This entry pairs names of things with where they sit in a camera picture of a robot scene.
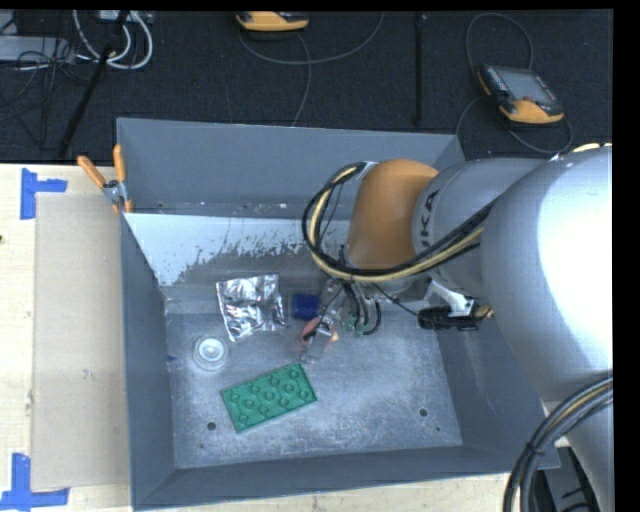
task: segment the crumpled foil wrapper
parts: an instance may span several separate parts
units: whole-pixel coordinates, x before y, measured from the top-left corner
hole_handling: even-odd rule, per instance
[[[231,341],[259,331],[288,327],[278,274],[231,279],[216,283],[218,303]]]

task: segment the dark background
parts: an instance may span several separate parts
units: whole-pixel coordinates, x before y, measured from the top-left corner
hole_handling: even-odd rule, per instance
[[[98,23],[94,12],[79,11],[79,19],[100,51],[112,25]],[[519,136],[547,155],[567,144],[612,142],[613,9],[439,10],[421,11],[421,18],[415,11],[308,12],[308,27],[282,41],[250,39],[233,12],[153,12],[150,63],[136,71],[106,69],[62,158],[63,135],[97,65],[76,60],[19,71],[15,62],[0,63],[0,161],[70,163],[86,154],[98,165],[111,165],[118,117],[454,133],[465,107],[480,95],[468,58],[474,64],[526,68],[527,37],[532,68],[562,101],[571,131],[562,121]],[[476,19],[468,55],[469,26],[487,12],[508,19]],[[420,99],[417,19],[422,20]],[[18,9],[16,26],[20,34],[59,35],[87,54],[71,11]],[[143,32],[128,26],[140,60]],[[374,31],[366,45],[350,53]],[[305,61],[305,47],[311,59],[350,54],[309,68],[259,58],[242,41],[278,60]],[[458,136],[467,159],[540,157],[510,135],[484,99],[469,108]]]

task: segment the orange clip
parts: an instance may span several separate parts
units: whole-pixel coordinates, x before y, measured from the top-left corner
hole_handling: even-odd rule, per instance
[[[78,165],[80,167],[82,167],[82,169],[84,169],[84,171],[87,173],[87,176],[89,176],[89,178],[91,179],[91,181],[93,181],[97,187],[99,187],[100,189],[105,189],[107,188],[107,180],[105,179],[105,177],[102,175],[102,173],[98,170],[98,168],[93,164],[93,162],[91,160],[89,160],[86,156],[84,155],[80,155],[77,158],[77,162]],[[125,212],[131,212],[133,211],[133,201],[131,199],[129,199],[128,197],[126,197],[126,188],[124,188],[124,180],[126,179],[126,172],[125,172],[125,167],[124,167],[124,158],[122,157],[122,147],[120,146],[120,144],[116,144],[113,147],[113,163],[114,166],[116,168],[116,177],[118,179],[118,185],[120,186],[120,196],[125,195],[124,197],[124,211]],[[112,199],[113,204],[112,204],[112,208],[113,211],[116,213],[119,213],[120,211],[120,207],[119,207],[119,203],[118,201],[115,201]]]

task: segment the bin floor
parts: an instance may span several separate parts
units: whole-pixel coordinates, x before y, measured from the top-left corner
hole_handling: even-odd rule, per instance
[[[344,334],[320,362],[304,365],[316,402],[242,432],[221,391],[295,363],[302,324],[229,342],[224,366],[205,371],[193,346],[203,335],[228,339],[221,315],[167,315],[176,465],[461,444],[435,334],[408,315],[383,315],[375,335]]]

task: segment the blue object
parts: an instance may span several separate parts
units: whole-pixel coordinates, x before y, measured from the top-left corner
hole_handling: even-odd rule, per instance
[[[21,453],[11,456],[11,490],[0,496],[0,510],[30,512],[32,507],[66,505],[69,489],[50,492],[31,492],[31,459]]]
[[[65,190],[67,190],[65,180],[38,181],[38,175],[35,172],[23,167],[20,218],[33,219],[36,216],[36,192],[64,192]]]
[[[294,293],[291,298],[291,309],[293,318],[311,320],[318,316],[320,299],[315,295]]]

